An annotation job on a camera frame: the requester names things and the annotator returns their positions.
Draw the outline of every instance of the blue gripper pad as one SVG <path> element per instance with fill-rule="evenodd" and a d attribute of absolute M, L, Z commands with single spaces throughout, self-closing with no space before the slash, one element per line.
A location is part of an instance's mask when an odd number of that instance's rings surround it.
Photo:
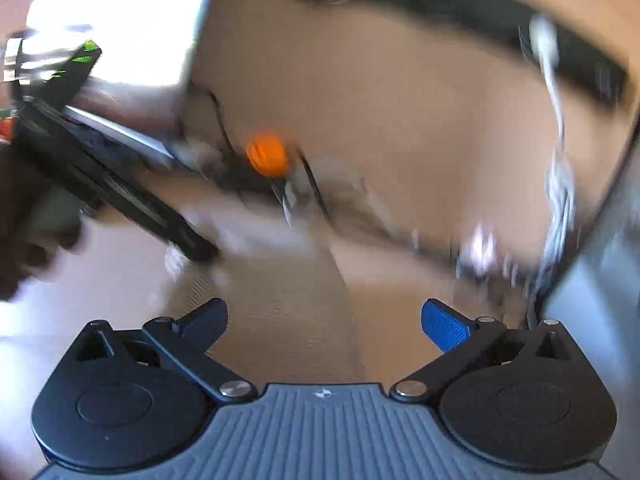
<path fill-rule="evenodd" d="M 434 413 L 379 384 L 270 384 L 220 408 L 183 452 L 146 469 L 84 474 L 59 465 L 38 480 L 612 480 L 594 463 L 556 473 L 500 468 L 466 451 Z"/>
<path fill-rule="evenodd" d="M 427 300 L 422 306 L 420 322 L 422 331 L 443 352 L 448 352 L 471 336 L 471 320 L 434 300 Z"/>

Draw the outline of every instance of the orange object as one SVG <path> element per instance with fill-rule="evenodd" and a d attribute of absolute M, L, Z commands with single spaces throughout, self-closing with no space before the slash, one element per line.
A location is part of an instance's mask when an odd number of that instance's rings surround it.
<path fill-rule="evenodd" d="M 0 139 L 11 142 L 14 136 L 15 117 L 7 117 L 0 121 Z"/>
<path fill-rule="evenodd" d="M 269 178 L 283 177 L 289 171 L 287 149 L 275 134 L 260 134 L 244 149 L 254 170 Z"/>

